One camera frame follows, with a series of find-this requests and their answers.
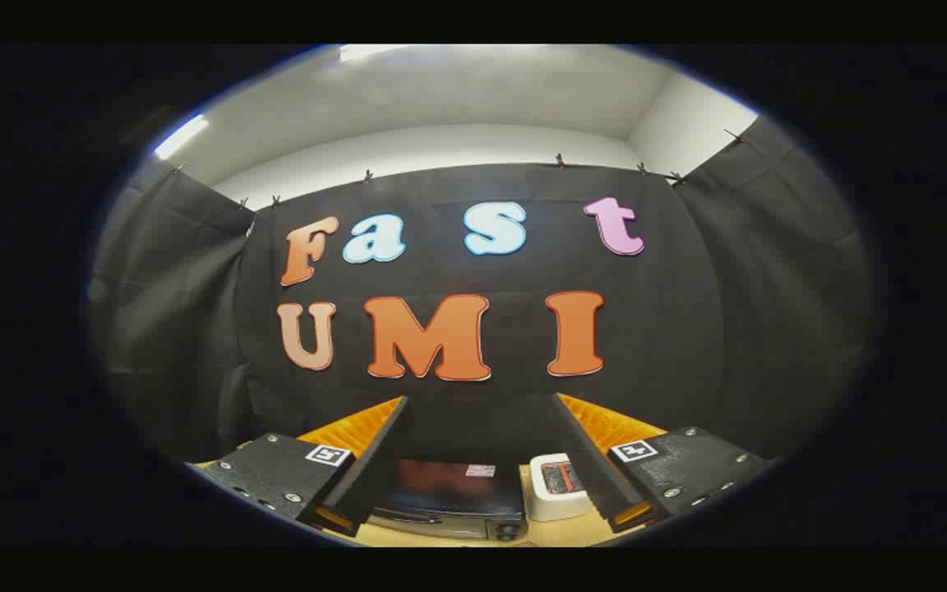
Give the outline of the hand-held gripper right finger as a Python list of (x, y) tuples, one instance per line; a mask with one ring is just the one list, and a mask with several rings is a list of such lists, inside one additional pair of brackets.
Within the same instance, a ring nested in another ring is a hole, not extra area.
[(562, 393), (553, 418), (559, 446), (617, 534), (721, 501), (778, 464), (706, 428), (666, 431)]

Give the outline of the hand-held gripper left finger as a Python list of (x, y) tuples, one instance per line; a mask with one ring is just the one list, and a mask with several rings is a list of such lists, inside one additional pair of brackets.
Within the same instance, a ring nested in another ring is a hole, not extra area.
[(408, 397), (395, 397), (301, 436), (260, 435), (187, 468), (282, 520), (353, 537), (395, 478), (410, 411)]

